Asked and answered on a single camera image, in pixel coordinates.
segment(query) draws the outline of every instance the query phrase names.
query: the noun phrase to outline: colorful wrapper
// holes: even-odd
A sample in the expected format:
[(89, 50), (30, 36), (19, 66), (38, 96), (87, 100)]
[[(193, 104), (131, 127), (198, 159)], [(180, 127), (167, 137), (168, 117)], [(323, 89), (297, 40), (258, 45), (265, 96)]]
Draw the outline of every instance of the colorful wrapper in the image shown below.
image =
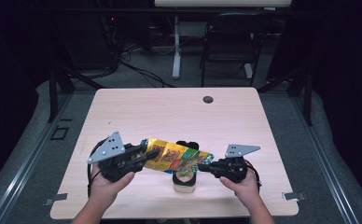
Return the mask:
[(209, 164), (214, 155), (172, 142), (149, 138), (146, 153), (160, 149), (160, 155), (146, 162), (145, 167), (157, 171), (198, 171), (198, 164)]

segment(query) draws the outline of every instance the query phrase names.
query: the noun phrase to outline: black chair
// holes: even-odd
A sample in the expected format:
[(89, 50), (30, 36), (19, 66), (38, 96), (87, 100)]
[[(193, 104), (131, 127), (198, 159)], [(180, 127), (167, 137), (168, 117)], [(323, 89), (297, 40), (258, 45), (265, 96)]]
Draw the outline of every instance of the black chair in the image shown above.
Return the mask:
[(206, 25), (201, 58), (202, 87), (204, 80), (210, 78), (205, 76), (206, 62), (241, 63), (241, 69), (246, 63), (253, 64), (250, 80), (252, 86), (262, 43), (271, 25), (271, 20), (260, 14), (221, 13), (211, 18)]

